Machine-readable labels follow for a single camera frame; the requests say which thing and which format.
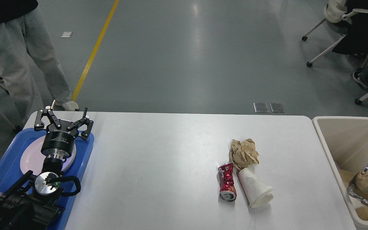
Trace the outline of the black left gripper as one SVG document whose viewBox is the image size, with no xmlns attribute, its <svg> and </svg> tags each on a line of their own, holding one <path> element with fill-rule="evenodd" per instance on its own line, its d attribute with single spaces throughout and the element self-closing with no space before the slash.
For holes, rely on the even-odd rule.
<svg viewBox="0 0 368 230">
<path fill-rule="evenodd" d="M 37 111 L 34 130 L 47 132 L 41 149 L 44 156 L 57 155 L 59 159 L 67 159 L 73 154 L 77 137 L 88 140 L 94 122 L 87 115 L 88 108 L 85 108 L 81 119 L 63 126 L 53 112 L 55 103 L 53 100 L 51 106 Z"/>
</svg>

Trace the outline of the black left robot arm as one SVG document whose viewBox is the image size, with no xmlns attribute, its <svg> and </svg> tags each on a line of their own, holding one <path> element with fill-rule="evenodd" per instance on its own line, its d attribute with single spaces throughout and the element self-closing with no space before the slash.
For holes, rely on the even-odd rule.
<svg viewBox="0 0 368 230">
<path fill-rule="evenodd" d="M 0 197 L 0 230 L 45 230 L 64 212 L 57 205 L 62 197 L 81 191 L 77 176 L 65 176 L 63 164 L 73 155 L 78 137 L 88 140 L 94 122 L 83 111 L 82 118 L 72 122 L 58 119 L 53 106 L 37 112 L 35 131 L 45 131 L 41 147 L 45 156 L 40 173 L 27 171 Z"/>
</svg>

